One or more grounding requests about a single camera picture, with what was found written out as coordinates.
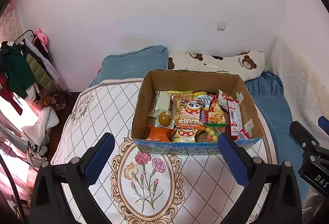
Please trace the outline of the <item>long red white packet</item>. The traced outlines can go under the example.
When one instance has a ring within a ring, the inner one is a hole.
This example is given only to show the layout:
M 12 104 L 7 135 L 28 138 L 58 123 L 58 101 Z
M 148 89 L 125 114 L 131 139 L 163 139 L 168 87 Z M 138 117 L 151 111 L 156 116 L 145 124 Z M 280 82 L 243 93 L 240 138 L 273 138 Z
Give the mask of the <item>long red white packet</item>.
M 238 101 L 234 101 L 231 99 L 227 100 L 227 105 L 229 109 L 230 116 L 230 130 L 231 136 L 237 137 L 241 130 L 243 129 L 243 121 L 240 111 L 240 104 Z

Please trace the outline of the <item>green candy bag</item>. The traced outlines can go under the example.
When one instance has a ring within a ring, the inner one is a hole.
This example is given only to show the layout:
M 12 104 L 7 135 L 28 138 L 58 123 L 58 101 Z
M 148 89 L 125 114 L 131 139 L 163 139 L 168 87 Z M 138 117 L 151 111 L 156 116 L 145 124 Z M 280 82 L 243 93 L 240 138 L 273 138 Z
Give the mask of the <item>green candy bag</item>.
M 226 123 L 205 123 L 205 141 L 210 143 L 216 143 L 219 135 L 226 132 Z

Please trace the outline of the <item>instant noodle packet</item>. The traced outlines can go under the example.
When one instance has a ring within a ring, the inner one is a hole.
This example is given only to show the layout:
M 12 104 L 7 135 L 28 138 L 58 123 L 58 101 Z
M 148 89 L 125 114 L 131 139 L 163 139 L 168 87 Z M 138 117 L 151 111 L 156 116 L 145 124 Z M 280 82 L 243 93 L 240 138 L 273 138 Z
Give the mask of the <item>instant noodle packet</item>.
M 203 102 L 203 109 L 201 111 L 201 121 L 210 124 L 226 124 L 224 111 L 218 104 L 218 97 L 205 91 L 194 93 L 194 100 Z

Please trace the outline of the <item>cranberry oat cookie packet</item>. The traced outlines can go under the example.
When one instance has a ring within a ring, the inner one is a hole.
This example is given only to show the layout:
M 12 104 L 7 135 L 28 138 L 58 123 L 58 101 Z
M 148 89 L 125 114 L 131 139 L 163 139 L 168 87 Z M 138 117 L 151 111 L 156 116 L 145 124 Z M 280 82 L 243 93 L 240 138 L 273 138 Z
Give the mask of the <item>cranberry oat cookie packet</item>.
M 226 93 L 224 93 L 222 90 L 219 89 L 219 94 L 218 94 L 218 105 L 226 112 L 229 112 L 229 106 L 227 103 L 227 100 L 233 100 L 233 98 Z

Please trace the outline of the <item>orange panda sunflower seed bag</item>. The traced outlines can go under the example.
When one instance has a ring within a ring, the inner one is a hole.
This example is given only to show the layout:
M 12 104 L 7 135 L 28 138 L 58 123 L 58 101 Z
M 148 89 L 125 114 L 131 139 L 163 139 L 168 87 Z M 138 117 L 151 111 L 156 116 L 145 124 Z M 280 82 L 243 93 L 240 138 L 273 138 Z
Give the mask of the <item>orange panda sunflower seed bag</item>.
M 204 130 L 205 126 L 200 118 L 203 105 L 203 102 L 198 100 L 182 100 L 181 111 L 176 127 Z

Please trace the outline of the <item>orange foil snack bag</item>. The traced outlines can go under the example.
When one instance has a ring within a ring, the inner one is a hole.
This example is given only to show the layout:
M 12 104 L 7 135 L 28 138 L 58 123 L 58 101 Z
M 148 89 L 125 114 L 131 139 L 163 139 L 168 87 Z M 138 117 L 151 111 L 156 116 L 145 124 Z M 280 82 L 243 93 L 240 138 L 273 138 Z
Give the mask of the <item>orange foil snack bag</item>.
M 170 142 L 172 141 L 171 137 L 176 129 L 169 129 L 164 127 L 148 127 L 148 141 L 155 141 L 155 142 Z

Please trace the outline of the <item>braised egg clear packet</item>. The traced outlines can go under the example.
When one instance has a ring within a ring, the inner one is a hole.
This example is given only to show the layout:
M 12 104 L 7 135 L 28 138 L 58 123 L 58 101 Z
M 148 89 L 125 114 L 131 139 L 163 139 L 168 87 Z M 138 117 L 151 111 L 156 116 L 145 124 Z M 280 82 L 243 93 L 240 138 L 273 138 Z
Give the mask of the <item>braised egg clear packet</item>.
M 168 109 L 158 109 L 156 112 L 155 127 L 173 129 L 175 121 Z

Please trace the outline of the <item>white cake packet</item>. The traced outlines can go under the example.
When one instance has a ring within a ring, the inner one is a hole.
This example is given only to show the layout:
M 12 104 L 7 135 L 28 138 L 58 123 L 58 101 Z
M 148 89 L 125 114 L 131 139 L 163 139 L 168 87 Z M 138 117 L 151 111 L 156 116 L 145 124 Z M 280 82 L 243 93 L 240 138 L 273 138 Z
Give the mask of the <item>white cake packet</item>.
M 171 107 L 171 97 L 168 91 L 155 91 L 154 105 L 150 111 L 150 114 L 155 114 L 157 110 L 169 110 Z

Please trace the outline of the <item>yellow biscuit bag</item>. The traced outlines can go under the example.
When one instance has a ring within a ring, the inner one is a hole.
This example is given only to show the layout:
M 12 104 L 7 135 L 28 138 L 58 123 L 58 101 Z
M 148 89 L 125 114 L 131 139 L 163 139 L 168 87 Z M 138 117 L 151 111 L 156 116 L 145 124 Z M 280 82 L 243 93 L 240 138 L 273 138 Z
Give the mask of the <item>yellow biscuit bag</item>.
M 173 120 L 177 123 L 181 111 L 182 100 L 192 99 L 192 91 L 169 90 L 168 94 L 171 98 L 171 116 Z

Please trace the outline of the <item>small red snack packet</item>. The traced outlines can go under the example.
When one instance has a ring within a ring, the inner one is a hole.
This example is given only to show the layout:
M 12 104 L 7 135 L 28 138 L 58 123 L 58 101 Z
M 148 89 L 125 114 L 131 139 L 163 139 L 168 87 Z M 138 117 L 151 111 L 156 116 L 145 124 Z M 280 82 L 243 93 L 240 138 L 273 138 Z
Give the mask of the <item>small red snack packet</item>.
M 246 132 L 245 129 L 241 129 L 236 140 L 242 141 L 242 140 L 247 140 L 247 139 L 250 139 L 248 132 Z

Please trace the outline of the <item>yellow panda snack bag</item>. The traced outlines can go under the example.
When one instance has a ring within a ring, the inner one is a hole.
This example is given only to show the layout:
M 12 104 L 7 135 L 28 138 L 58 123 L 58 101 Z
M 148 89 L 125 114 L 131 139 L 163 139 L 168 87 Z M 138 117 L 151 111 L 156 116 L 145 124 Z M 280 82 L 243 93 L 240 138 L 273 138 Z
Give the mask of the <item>yellow panda snack bag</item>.
M 195 137 L 199 133 L 199 129 L 178 128 L 172 136 L 172 141 L 173 143 L 195 143 Z

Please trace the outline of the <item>cardboard milk box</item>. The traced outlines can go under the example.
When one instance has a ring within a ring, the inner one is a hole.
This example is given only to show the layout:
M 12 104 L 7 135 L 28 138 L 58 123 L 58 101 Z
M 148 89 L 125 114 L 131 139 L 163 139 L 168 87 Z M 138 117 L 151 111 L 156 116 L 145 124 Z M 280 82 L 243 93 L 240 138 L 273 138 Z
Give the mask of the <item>cardboard milk box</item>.
M 241 77 L 187 70 L 151 70 L 144 76 L 132 126 L 141 152 L 215 154 L 224 132 L 244 148 L 264 137 Z

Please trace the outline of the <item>bear print pillow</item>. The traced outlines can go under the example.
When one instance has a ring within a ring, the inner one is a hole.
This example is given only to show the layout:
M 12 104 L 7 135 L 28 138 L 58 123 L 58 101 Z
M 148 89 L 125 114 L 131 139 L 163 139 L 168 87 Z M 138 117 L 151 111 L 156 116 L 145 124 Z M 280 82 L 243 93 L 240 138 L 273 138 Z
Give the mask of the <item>bear print pillow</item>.
M 202 63 L 219 66 L 219 70 L 206 68 Z M 259 77 L 265 69 L 265 54 L 262 51 L 243 52 L 233 57 L 220 57 L 200 53 L 174 51 L 168 58 L 169 70 L 192 70 L 238 75 L 243 81 Z

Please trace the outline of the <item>teal blue pillow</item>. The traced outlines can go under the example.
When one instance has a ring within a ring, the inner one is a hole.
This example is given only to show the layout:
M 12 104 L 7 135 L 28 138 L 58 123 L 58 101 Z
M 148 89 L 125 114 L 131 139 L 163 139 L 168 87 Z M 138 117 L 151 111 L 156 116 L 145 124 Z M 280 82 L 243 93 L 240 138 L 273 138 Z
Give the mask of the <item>teal blue pillow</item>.
M 90 85 L 93 87 L 110 79 L 143 78 L 150 70 L 156 69 L 168 69 L 168 50 L 163 45 L 105 57 Z

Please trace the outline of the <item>clothes rack with garments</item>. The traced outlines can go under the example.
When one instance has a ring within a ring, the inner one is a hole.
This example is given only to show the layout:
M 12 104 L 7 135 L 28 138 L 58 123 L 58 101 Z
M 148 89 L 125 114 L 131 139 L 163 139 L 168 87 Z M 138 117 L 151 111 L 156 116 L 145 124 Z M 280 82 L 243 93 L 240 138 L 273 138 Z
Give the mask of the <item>clothes rack with garments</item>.
M 21 35 L 13 42 L 1 42 L 1 98 L 21 115 L 16 98 L 41 107 L 65 107 L 57 93 L 61 76 L 51 63 L 49 39 L 37 29 L 32 40 Z

